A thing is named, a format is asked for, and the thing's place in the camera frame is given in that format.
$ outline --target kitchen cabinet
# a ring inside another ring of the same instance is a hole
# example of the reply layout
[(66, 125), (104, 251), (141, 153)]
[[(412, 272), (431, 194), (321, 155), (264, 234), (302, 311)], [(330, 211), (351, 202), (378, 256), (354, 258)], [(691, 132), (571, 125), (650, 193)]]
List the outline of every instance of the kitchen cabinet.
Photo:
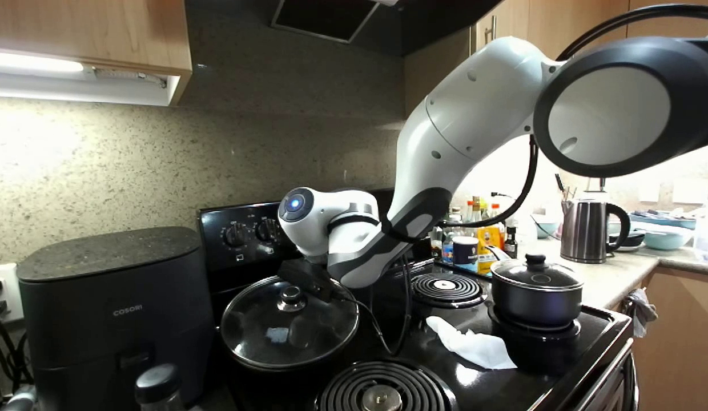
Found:
[[(693, 2), (693, 0), (676, 0), (676, 4), (708, 4), (708, 0)], [(647, 4), (655, 4), (655, 0), (631, 0), (631, 9), (639, 9)], [(708, 21), (700, 19), (652, 19), (637, 21), (629, 26), (629, 37), (707, 37)]]
[(178, 75), (171, 100), (193, 75), (184, 0), (0, 0), (0, 49)]
[(660, 317), (635, 343), (642, 408), (708, 411), (708, 274), (660, 266), (647, 293)]
[[(558, 57), (589, 27), (629, 11), (629, 0), (503, 0), (474, 27), (404, 57), (404, 113), (409, 115), (458, 65), (499, 37), (520, 37)], [(627, 27), (592, 46), (624, 38)]]

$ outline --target backsplash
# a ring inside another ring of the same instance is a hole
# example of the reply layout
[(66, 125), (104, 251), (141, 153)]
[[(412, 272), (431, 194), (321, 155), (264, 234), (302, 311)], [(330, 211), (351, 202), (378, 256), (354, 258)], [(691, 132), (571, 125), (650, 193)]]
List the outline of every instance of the backsplash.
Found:
[(178, 108), (0, 99), (0, 263), (296, 186), (387, 187), (399, 57), (267, 27), (240, 2), (189, 0), (195, 69)]

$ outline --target black stove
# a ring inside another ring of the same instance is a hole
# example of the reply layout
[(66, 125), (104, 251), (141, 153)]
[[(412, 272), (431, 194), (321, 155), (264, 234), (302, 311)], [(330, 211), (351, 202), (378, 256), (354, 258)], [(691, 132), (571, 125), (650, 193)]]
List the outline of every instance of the black stove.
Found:
[[(300, 258), (274, 220), (274, 204), (202, 211), (216, 317), (235, 293)], [(218, 338), (213, 375), (244, 411), (474, 411), (575, 408), (631, 346), (631, 317), (583, 307), (574, 324), (535, 328), (501, 319), (491, 284), (428, 260), (404, 260), (367, 290), (348, 348), (312, 365), (265, 373), (240, 365)], [(519, 371), (485, 371), (449, 351), (428, 316), (459, 332), (501, 336)]]

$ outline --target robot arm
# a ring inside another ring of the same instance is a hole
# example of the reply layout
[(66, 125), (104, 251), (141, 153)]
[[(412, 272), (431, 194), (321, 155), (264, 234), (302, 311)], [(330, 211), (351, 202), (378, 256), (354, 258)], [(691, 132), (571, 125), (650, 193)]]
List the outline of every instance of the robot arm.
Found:
[(483, 158), (528, 132), (558, 166), (581, 177), (621, 177), (707, 146), (708, 41), (629, 38), (560, 65), (528, 41), (495, 38), (407, 118), (387, 222), (335, 222), (350, 214), (351, 193), (285, 214), (300, 190), (282, 202), (280, 222), (305, 256), (327, 258), (346, 288), (367, 288), (409, 240), (446, 218)]

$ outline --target kettle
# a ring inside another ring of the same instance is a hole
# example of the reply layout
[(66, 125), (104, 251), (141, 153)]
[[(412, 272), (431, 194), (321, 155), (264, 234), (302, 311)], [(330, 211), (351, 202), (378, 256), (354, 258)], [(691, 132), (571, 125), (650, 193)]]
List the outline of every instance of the kettle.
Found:
[[(605, 263), (605, 254), (619, 248), (631, 234), (631, 218), (624, 207), (602, 199), (563, 202), (563, 247), (560, 256), (578, 263)], [(615, 243), (608, 235), (610, 214), (619, 218), (621, 230)]]

